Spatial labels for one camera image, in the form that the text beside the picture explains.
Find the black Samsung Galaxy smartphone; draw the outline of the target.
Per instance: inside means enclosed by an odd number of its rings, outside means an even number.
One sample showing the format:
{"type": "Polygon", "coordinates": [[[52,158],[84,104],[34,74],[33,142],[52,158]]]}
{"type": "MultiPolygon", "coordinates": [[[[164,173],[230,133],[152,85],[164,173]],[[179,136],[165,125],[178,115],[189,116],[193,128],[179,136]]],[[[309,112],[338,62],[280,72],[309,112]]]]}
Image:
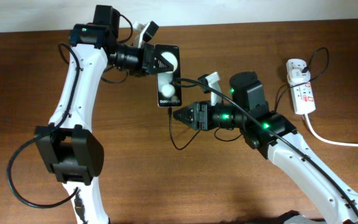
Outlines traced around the black Samsung Galaxy smartphone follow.
{"type": "Polygon", "coordinates": [[[181,88],[174,81],[181,77],[180,51],[175,45],[156,45],[157,55],[173,65],[172,71],[157,74],[157,104],[159,107],[176,107],[182,105],[181,88]]]}

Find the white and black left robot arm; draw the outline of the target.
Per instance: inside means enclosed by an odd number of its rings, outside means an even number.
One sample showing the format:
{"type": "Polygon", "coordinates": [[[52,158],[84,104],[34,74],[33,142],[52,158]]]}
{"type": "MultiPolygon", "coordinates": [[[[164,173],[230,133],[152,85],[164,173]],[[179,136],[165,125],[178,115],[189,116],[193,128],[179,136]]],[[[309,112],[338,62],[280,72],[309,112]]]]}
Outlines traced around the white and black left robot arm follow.
{"type": "Polygon", "coordinates": [[[136,44],[118,41],[121,13],[97,5],[93,21],[70,31],[71,56],[65,85],[48,126],[35,129],[36,146],[49,173],[69,193],[78,223],[110,223],[104,210],[99,176],[104,149],[92,134],[92,114],[98,86],[108,65],[134,77],[178,75],[179,48],[150,45],[158,26],[138,25],[136,44]]]}

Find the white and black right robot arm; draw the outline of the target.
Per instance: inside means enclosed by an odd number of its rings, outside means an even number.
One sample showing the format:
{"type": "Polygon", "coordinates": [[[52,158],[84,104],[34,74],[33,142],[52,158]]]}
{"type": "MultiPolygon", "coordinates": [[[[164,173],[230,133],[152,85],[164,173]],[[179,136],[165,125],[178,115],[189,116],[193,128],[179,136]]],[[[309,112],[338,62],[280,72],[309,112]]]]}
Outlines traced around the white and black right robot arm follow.
{"type": "Polygon", "coordinates": [[[231,96],[211,87],[206,77],[176,78],[179,87],[199,86],[218,96],[173,112],[173,117],[197,131],[238,129],[246,144],[279,167],[306,194],[326,223],[358,223],[358,193],[343,182],[309,147],[297,128],[271,111],[254,72],[230,78],[231,96]]]}

